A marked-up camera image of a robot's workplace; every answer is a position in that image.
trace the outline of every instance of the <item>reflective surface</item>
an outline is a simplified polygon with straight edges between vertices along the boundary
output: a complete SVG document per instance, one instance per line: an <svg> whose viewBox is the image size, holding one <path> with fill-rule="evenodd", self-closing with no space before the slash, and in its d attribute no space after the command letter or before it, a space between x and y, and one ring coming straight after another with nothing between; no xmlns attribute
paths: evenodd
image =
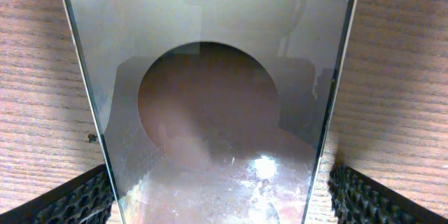
<svg viewBox="0 0 448 224"><path fill-rule="evenodd" d="M349 0L70 0L127 223L299 223Z"/></svg>

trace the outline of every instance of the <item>wooden table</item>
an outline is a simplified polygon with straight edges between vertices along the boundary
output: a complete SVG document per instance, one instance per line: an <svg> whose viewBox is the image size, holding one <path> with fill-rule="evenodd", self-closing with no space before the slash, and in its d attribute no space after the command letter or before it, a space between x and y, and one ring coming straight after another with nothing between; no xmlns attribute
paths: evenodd
<svg viewBox="0 0 448 224"><path fill-rule="evenodd" d="M0 0L0 212L103 163L62 0ZM359 0L308 223L338 158L448 217L448 0ZM110 222L119 223L118 212Z"/></svg>

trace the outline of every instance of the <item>rectangular glass panel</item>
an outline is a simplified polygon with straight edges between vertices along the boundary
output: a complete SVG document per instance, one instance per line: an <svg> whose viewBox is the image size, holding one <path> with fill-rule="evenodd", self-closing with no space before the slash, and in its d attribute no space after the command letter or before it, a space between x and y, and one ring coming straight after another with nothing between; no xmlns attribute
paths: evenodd
<svg viewBox="0 0 448 224"><path fill-rule="evenodd" d="M302 222L354 0L65 3L125 222Z"/></svg>

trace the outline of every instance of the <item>wooden surface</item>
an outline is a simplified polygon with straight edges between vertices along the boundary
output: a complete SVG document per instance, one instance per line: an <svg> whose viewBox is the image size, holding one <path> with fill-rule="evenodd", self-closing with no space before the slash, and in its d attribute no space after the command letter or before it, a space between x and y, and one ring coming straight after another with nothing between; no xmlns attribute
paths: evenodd
<svg viewBox="0 0 448 224"><path fill-rule="evenodd" d="M0 0L0 212L104 162L62 0ZM448 217L448 0L359 0L308 223L340 158ZM119 222L118 213L111 223Z"/></svg>

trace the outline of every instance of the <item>glass edge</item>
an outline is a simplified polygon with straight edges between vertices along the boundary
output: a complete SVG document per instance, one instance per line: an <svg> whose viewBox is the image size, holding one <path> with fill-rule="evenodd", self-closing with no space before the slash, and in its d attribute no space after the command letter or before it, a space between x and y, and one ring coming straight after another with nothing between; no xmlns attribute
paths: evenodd
<svg viewBox="0 0 448 224"><path fill-rule="evenodd" d="M84 54L83 54L83 49L81 47L81 40L79 39L78 28L76 26L76 21L75 21L75 17L74 17L73 8L71 7L70 0L62 0L62 3L64 4L64 10L65 10L65 13L66 13L67 21L69 23L71 38L72 38L73 44L75 46L76 56L78 58L78 63L79 63L79 68L80 68L80 73L81 73L81 76L83 78L85 91L86 91L86 94L87 94L87 99L89 101L90 112L92 113L94 126L95 126L95 129L97 131L99 145L101 146L101 149L102 149L102 152L103 152L104 160L105 160L105 163L106 163L106 169L107 169L107 172L108 172L108 175L109 175L108 177L109 177L109 180L110 180L111 185L112 185L113 195L115 197L116 203L118 205L118 209L120 211L120 220L121 220L121 223L125 224L123 209L120 206L120 204L118 203L118 199L119 199L118 189L117 189L117 185L116 185L116 182L115 182L115 177L113 175L111 161L109 159L109 153L107 151L107 147L106 147L106 144L104 142L104 135L100 132L99 119L96 116L97 108L95 106L95 98L92 95L91 88L90 88L90 86L91 86L90 79L89 79L89 76L88 76L87 68L85 68Z"/></svg>
<svg viewBox="0 0 448 224"><path fill-rule="evenodd" d="M336 102L336 96L337 96L337 90L340 84L340 78L342 74L342 67L344 65L344 59L347 52L347 46L349 43L349 37L350 37L350 31L351 26L354 19L355 9L356 9L356 3L358 0L349 0L347 3L347 9L346 9L346 15L344 19L344 26L342 28L341 33L341 40L339 42L339 50L337 53L336 63L335 63L335 70L333 72L332 80L336 80L331 85L330 94L328 95L328 101L327 101L327 109L325 110L325 118L323 119L322 129L321 129L321 138L319 139L319 145L317 148L316 158L314 162L314 168L313 168L313 174L311 176L311 183L309 185L309 188L311 188L308 191L307 201L305 204L305 208L303 211L303 217L302 217L302 224L305 224L305 221L307 219L307 212L308 212L308 206L309 201L311 199L311 196L314 191L314 185L316 184L317 179L317 172L319 170L320 164L321 164L321 157L323 153L323 147L325 146L326 137L328 130L330 128L330 121L331 117L333 115L333 109Z"/></svg>

